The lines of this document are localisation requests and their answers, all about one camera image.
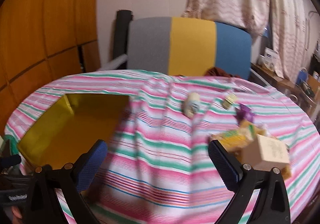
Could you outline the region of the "grey yellow blue chair back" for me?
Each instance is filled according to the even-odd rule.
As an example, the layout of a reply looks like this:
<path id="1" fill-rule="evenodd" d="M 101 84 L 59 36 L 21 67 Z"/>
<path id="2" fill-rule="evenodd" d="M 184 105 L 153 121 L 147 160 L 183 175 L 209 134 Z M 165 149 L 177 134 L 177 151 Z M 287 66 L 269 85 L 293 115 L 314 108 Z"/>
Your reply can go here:
<path id="1" fill-rule="evenodd" d="M 252 39 L 248 32 L 220 22 L 183 17 L 132 21 L 128 69 L 171 76 L 203 76 L 213 67 L 248 79 Z"/>

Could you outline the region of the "purple snack packet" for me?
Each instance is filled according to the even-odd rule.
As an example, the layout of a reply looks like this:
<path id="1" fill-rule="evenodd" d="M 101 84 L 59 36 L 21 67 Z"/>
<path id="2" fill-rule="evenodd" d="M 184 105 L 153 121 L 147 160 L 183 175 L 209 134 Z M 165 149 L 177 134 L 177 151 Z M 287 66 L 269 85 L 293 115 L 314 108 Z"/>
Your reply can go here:
<path id="1" fill-rule="evenodd" d="M 239 108 L 236 109 L 236 119 L 238 123 L 242 123 L 242 121 L 253 123 L 254 116 L 255 114 L 252 109 L 244 104 L 239 104 Z"/>

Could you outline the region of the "black foam roll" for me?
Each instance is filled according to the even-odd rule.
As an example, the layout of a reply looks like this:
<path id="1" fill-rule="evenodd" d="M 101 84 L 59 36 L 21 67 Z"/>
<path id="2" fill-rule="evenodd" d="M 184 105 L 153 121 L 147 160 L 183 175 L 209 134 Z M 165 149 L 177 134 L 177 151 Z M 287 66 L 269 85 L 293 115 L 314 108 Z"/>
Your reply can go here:
<path id="1" fill-rule="evenodd" d="M 112 58 L 120 58 L 127 54 L 129 25 L 133 20 L 131 10 L 118 10 L 114 26 Z"/>

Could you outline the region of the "pink patterned curtain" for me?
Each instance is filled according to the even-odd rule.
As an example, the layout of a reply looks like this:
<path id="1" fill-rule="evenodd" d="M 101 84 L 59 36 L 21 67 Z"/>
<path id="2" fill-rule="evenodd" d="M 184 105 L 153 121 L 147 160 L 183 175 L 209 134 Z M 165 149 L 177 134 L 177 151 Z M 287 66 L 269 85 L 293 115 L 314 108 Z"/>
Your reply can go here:
<path id="1" fill-rule="evenodd" d="M 303 0 L 188 0 L 184 17 L 217 21 L 247 30 L 253 38 L 271 27 L 279 55 L 277 76 L 295 82 L 304 64 L 306 18 Z"/>

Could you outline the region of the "white blue product box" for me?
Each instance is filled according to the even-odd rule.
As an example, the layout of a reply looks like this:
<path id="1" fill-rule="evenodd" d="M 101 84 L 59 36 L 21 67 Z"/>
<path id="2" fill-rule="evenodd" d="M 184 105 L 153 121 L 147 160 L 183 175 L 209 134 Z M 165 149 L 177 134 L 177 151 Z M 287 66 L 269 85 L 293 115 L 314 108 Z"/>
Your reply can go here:
<path id="1" fill-rule="evenodd" d="M 274 71 L 275 65 L 277 63 L 277 59 L 279 58 L 279 54 L 277 51 L 274 51 L 270 48 L 265 48 L 264 52 L 264 66 L 270 71 Z"/>

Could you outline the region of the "striped bed sheet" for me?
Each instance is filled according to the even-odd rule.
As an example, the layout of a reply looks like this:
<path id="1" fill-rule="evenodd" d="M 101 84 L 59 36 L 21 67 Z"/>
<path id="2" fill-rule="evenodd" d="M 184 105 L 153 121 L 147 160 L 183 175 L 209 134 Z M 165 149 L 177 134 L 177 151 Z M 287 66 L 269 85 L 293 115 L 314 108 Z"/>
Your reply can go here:
<path id="1" fill-rule="evenodd" d="M 129 95 L 127 113 L 108 147 L 93 185 L 92 212 L 102 223 L 214 223 L 232 197 L 208 157 L 208 137 L 235 129 L 235 110 L 221 102 L 232 92 L 254 121 L 290 149 L 285 185 L 291 219 L 307 205 L 319 182 L 319 133 L 308 115 L 275 88 L 238 79 L 175 77 L 142 70 L 66 76 L 37 89 L 11 114 L 4 132 L 21 139 L 62 95 Z M 183 103 L 200 95 L 189 119 Z"/>

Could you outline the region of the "dark red cloth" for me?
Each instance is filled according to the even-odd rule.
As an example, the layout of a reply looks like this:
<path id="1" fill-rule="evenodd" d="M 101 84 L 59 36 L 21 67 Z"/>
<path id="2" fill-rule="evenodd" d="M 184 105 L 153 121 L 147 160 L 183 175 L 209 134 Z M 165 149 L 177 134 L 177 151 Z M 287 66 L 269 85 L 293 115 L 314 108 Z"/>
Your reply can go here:
<path id="1" fill-rule="evenodd" d="M 217 77 L 228 77 L 228 78 L 233 77 L 232 74 L 228 74 L 223 69 L 220 69 L 217 67 L 212 67 L 209 70 L 207 70 L 207 72 L 205 73 L 205 76 L 217 76 Z"/>

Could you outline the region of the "wooden side desk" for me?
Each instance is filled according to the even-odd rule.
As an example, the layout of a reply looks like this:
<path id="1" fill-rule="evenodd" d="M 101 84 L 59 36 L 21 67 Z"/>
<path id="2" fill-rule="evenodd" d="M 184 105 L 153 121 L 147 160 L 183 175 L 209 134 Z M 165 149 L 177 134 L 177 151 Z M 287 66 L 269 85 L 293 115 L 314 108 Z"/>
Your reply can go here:
<path id="1" fill-rule="evenodd" d="M 306 84 L 315 94 L 314 97 L 309 97 L 304 92 L 305 88 L 297 86 L 285 78 L 278 77 L 265 67 L 251 63 L 251 69 L 270 85 L 287 95 L 295 104 L 299 105 L 312 121 L 316 120 L 316 117 L 319 115 L 319 82 L 315 78 L 308 75 L 308 79 L 306 80 Z"/>

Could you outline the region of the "green yellow cracker packet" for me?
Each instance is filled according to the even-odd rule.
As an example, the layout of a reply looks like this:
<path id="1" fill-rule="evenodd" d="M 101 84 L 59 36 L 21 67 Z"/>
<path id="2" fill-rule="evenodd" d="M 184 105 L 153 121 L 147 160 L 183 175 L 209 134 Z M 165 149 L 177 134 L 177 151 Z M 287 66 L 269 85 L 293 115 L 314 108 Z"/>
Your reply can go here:
<path id="1" fill-rule="evenodd" d="M 211 135 L 209 141 L 218 140 L 228 152 L 238 152 L 252 143 L 259 135 L 272 136 L 263 124 L 255 125 L 244 119 L 236 129 Z"/>

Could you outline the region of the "beige cardboard box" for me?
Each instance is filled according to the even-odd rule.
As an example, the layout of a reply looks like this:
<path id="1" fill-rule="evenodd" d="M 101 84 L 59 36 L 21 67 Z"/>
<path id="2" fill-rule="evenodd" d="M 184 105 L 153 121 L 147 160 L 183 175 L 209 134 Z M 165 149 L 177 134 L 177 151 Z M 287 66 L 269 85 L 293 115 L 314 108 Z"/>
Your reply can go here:
<path id="1" fill-rule="evenodd" d="M 262 135 L 257 135 L 241 150 L 240 158 L 242 164 L 262 171 L 270 171 L 274 167 L 283 170 L 290 164 L 287 145 L 276 138 Z"/>

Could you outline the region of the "gold metal tin tray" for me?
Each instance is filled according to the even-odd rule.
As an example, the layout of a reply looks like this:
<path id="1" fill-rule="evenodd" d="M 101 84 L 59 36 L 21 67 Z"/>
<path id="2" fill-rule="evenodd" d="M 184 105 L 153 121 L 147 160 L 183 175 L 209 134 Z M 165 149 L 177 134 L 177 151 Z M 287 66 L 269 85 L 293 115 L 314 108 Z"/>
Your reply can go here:
<path id="1" fill-rule="evenodd" d="M 31 169 L 74 163 L 99 139 L 112 140 L 128 95 L 65 94 L 24 134 L 17 147 Z"/>

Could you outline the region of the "orange wooden wardrobe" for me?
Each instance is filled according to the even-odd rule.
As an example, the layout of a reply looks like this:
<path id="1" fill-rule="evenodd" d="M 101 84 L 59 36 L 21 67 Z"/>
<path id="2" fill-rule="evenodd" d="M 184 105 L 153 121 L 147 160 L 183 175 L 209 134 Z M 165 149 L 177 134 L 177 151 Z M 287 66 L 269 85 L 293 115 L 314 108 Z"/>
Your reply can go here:
<path id="1" fill-rule="evenodd" d="M 96 0 L 1 1 L 1 127 L 38 88 L 99 67 Z"/>

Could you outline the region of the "small green yellow box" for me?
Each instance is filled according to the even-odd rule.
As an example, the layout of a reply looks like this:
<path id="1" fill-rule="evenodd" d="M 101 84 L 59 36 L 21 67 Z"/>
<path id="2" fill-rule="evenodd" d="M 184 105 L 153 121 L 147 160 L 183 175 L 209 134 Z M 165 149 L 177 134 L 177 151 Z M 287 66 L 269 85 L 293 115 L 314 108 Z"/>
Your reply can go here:
<path id="1" fill-rule="evenodd" d="M 225 97 L 221 106 L 224 109 L 229 110 L 233 106 L 233 104 L 236 102 L 236 100 L 237 100 L 237 97 L 235 94 L 229 94 Z"/>

